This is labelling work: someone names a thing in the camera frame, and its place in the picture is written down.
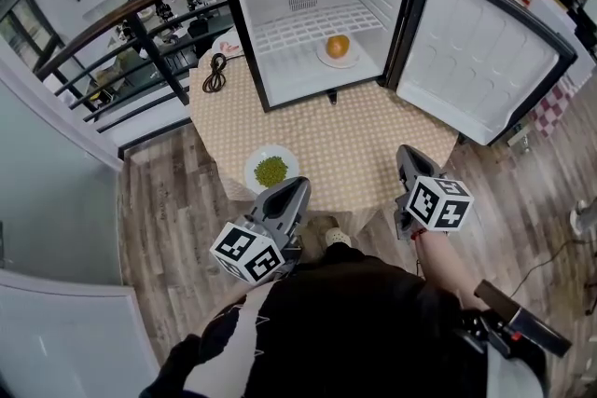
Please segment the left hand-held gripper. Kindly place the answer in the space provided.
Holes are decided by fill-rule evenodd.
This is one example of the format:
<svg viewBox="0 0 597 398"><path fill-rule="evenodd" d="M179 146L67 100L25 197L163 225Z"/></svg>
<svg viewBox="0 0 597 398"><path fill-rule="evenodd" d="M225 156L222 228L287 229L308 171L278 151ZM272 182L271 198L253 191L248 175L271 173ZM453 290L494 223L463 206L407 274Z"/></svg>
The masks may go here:
<svg viewBox="0 0 597 398"><path fill-rule="evenodd" d="M268 188L257 197L257 208L225 224L211 255L230 275L251 285L291 272L302 254L298 228L310 196L306 177Z"/></svg>

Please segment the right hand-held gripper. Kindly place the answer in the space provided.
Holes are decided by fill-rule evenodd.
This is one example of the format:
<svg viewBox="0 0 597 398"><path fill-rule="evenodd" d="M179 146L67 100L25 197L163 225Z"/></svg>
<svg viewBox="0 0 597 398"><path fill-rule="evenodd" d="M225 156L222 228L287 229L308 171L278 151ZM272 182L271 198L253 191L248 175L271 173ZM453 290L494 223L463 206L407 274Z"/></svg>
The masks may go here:
<svg viewBox="0 0 597 398"><path fill-rule="evenodd" d="M474 198L461 181L442 179L440 167L422 151L402 144L396 152L398 177L414 183L396 199L396 234L410 239L422 228L429 231L459 231L472 209Z"/></svg>

